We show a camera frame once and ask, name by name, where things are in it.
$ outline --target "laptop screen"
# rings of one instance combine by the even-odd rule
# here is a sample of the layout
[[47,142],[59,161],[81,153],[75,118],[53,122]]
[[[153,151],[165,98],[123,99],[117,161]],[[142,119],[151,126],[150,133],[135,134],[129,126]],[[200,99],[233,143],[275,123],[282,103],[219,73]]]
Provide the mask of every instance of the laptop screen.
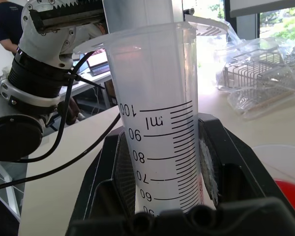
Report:
[[95,51],[93,55],[89,57],[88,66],[91,68],[105,62],[107,62],[105,49],[100,49]]

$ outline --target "dark shirt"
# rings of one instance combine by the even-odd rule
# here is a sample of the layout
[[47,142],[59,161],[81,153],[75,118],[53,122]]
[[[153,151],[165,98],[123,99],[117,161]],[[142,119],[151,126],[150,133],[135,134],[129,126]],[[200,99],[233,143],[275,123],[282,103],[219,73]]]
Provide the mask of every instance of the dark shirt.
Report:
[[0,3],[0,41],[10,39],[13,44],[19,44],[23,34],[22,10],[22,6],[12,2]]

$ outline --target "laptop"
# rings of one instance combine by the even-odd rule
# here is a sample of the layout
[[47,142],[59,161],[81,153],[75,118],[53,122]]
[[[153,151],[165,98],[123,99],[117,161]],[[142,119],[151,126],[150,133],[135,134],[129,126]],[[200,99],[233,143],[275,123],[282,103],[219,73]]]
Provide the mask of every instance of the laptop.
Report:
[[87,63],[92,76],[100,75],[110,71],[104,49],[95,51],[93,55],[89,57]]

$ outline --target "plastic bag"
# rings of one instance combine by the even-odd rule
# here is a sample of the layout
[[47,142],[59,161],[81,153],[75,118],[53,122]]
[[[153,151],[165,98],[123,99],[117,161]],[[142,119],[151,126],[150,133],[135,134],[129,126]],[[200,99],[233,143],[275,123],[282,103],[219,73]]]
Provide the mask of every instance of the plastic bag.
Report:
[[231,107],[253,119],[295,98],[295,43],[279,38],[244,41],[219,52],[217,77]]
[[225,49],[228,42],[241,42],[231,24],[221,19],[207,19],[202,17],[186,16],[188,21],[197,29],[197,61],[199,89],[216,85],[216,73],[221,71],[221,65],[214,58],[215,50]]

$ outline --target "window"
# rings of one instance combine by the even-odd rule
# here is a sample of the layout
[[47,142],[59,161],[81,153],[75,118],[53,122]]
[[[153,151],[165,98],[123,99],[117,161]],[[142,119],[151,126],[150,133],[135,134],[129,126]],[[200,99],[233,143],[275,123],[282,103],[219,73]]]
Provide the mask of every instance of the window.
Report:
[[224,0],[183,0],[183,9],[195,9],[194,16],[224,19]]
[[271,36],[295,41],[295,7],[260,14],[260,38]]

